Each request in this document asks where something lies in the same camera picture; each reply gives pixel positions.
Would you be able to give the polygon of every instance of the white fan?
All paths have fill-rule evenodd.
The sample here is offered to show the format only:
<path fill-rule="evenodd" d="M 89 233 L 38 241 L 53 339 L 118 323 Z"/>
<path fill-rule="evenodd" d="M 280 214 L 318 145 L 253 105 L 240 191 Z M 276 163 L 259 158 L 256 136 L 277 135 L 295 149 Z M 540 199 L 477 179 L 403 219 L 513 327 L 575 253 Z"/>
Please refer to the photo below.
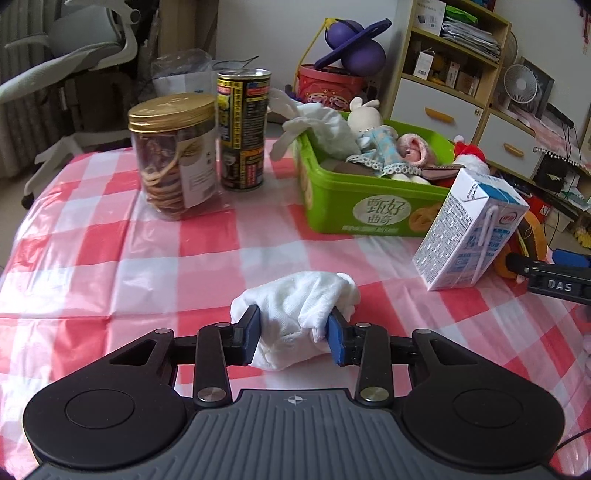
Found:
<path fill-rule="evenodd" d="M 515 103 L 525 104 L 531 102 L 538 92 L 538 82 L 532 72 L 525 65 L 516 63 L 511 65 L 503 77 L 503 86 L 507 97 L 503 107 L 508 108 L 513 100 Z"/>

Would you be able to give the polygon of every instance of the pink checkered tablecloth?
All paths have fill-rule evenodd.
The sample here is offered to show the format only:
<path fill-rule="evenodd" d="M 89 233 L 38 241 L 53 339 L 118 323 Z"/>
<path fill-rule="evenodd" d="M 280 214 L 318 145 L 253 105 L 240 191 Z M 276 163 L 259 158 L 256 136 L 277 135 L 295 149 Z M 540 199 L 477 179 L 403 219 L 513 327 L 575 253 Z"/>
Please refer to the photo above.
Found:
<path fill-rule="evenodd" d="M 291 158 L 265 163 L 265 183 L 223 192 L 200 216 L 159 219 L 141 194 L 130 150 L 75 158 L 19 228 L 0 280 L 0 464 L 17 478 L 36 466 L 22 431 L 27 401 L 50 382 L 158 327 L 194 335 L 229 319 L 244 289 L 302 270 L 345 272 L 361 291 L 354 321 L 392 335 L 419 327 L 552 392 L 565 437 L 591 426 L 582 306 L 526 293 L 489 273 L 476 288 L 427 292 L 412 265 L 420 240 L 321 235 L 306 224 Z M 241 388 L 354 388 L 356 367 L 329 356 L 283 372 L 230 367 Z M 410 389 L 394 367 L 395 390 Z M 192 367 L 177 390 L 190 395 Z M 561 450 L 566 473 L 591 468 L 589 436 Z"/>

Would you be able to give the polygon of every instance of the gold jar lid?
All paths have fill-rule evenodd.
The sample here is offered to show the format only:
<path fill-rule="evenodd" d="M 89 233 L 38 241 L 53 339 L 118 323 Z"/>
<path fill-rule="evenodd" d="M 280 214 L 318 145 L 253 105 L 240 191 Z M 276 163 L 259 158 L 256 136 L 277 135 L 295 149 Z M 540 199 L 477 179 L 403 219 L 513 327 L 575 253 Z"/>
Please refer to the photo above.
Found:
<path fill-rule="evenodd" d="M 207 93 L 176 93 L 140 103 L 129 110 L 128 128 L 156 134 L 192 127 L 214 118 L 215 98 Z"/>

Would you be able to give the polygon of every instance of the plastic bag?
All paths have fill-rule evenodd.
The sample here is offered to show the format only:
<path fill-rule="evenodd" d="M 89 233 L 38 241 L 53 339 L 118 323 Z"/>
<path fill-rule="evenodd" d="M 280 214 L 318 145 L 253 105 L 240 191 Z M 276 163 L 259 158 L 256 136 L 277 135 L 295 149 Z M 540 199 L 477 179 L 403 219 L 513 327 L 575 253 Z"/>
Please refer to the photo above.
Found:
<path fill-rule="evenodd" d="M 158 57 L 151 65 L 157 96 L 173 93 L 212 93 L 212 58 L 199 48 Z"/>
<path fill-rule="evenodd" d="M 151 65 L 152 79 L 206 72 L 211 69 L 211 55 L 200 48 L 163 55 L 154 60 Z"/>

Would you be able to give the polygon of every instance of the metal pivot screw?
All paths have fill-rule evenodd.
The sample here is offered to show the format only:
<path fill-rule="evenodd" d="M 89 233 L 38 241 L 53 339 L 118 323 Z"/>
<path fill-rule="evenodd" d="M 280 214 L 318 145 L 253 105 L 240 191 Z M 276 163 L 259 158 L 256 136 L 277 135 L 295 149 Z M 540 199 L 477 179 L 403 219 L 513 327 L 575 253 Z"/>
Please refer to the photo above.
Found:
<path fill-rule="evenodd" d="M 359 392 L 359 395 L 361 395 L 361 398 L 363 398 L 365 401 L 372 402 L 384 401 L 390 396 L 388 390 L 382 387 L 364 388 L 361 392 Z"/>
<path fill-rule="evenodd" d="M 206 387 L 197 392 L 197 398 L 201 401 L 216 402 L 226 398 L 226 391 L 219 387 Z"/>

